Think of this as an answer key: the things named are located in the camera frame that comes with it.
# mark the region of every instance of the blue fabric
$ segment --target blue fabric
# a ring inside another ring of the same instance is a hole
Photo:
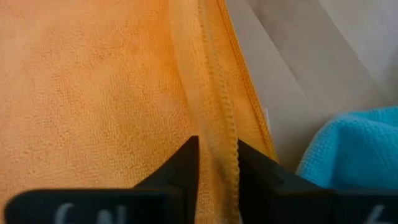
[[[398,106],[329,121],[297,174],[328,189],[398,189]]]

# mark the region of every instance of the orange fabric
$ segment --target orange fabric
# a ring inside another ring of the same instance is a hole
[[[276,159],[223,0],[0,0],[0,202],[133,187],[200,137],[197,223],[238,221],[236,140]]]

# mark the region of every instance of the blue microfiber towel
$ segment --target blue microfiber towel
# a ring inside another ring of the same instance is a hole
[[[329,121],[297,174],[326,189],[398,189],[398,106]]]

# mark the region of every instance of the orange microfiber towel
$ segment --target orange microfiber towel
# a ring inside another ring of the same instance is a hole
[[[200,138],[195,221],[238,221],[237,138],[276,159],[223,0],[0,0],[0,201],[131,188]]]

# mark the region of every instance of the microfiber towel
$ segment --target microfiber towel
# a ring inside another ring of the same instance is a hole
[[[237,223],[241,139],[272,159],[224,0],[0,0],[0,204],[132,188],[199,136],[197,223]]]
[[[332,119],[297,173],[327,189],[398,189],[398,106]]]

